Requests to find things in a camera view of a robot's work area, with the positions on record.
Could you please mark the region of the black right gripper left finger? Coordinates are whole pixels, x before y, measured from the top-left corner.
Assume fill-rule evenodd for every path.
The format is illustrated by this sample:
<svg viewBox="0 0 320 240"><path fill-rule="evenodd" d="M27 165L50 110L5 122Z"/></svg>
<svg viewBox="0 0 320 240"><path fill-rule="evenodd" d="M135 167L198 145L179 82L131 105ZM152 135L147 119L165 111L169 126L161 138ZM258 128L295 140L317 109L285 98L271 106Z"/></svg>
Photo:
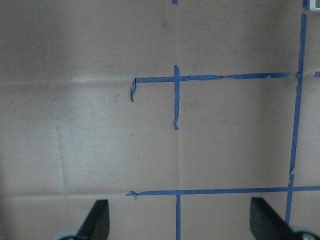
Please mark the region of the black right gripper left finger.
<svg viewBox="0 0 320 240"><path fill-rule="evenodd" d="M107 199L96 200L75 235L76 240L107 240L110 234L110 212Z"/></svg>

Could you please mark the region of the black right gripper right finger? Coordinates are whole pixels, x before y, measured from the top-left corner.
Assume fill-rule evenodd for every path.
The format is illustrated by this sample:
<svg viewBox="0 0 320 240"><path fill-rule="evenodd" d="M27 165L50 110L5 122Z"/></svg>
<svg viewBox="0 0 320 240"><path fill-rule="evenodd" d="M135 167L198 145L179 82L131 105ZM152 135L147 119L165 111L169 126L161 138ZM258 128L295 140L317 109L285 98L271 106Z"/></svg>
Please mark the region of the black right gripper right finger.
<svg viewBox="0 0 320 240"><path fill-rule="evenodd" d="M250 200L250 231L256 240L302 240L306 233L293 231L262 197Z"/></svg>

